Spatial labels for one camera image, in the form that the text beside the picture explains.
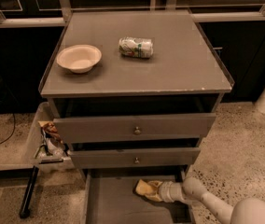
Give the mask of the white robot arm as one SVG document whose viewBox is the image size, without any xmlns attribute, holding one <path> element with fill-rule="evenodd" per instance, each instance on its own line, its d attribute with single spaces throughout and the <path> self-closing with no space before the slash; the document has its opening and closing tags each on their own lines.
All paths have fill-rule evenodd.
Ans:
<svg viewBox="0 0 265 224">
<path fill-rule="evenodd" d="M 265 224 L 265 92 L 254 104 L 221 105 L 181 182 L 152 181 L 154 202 L 199 203 L 220 224 Z"/>
</svg>

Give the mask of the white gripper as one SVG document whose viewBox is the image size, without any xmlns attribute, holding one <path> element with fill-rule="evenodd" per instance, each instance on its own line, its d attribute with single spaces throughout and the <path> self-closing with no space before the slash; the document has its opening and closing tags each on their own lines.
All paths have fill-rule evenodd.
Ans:
<svg viewBox="0 0 265 224">
<path fill-rule="evenodd" d="M 172 181 L 163 182 L 160 180 L 150 180 L 147 182 L 151 188 L 159 188 L 159 194 L 146 194 L 145 197 L 153 202 L 174 203 L 186 201 L 181 183 Z"/>
</svg>

